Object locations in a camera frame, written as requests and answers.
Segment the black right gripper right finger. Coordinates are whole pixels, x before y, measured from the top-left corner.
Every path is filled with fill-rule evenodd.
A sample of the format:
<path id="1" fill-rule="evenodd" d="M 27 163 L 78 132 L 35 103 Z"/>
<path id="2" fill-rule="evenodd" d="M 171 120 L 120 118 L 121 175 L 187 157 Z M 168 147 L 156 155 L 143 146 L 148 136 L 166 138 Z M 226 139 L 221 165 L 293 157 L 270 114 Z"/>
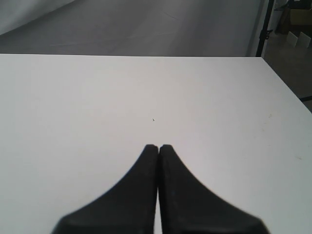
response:
<path id="1" fill-rule="evenodd" d="M 159 150 L 158 197 L 164 234 L 267 234 L 261 219 L 231 205 L 188 170 L 171 145 Z"/>

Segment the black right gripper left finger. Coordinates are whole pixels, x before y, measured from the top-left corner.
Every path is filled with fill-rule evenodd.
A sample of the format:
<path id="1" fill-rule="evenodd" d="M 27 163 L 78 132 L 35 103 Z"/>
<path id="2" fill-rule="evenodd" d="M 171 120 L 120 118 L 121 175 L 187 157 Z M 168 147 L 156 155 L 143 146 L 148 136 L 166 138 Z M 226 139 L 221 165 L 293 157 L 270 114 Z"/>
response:
<path id="1" fill-rule="evenodd" d="M 55 234 L 152 234 L 158 147 L 146 145 L 126 175 L 105 194 L 64 216 Z"/>

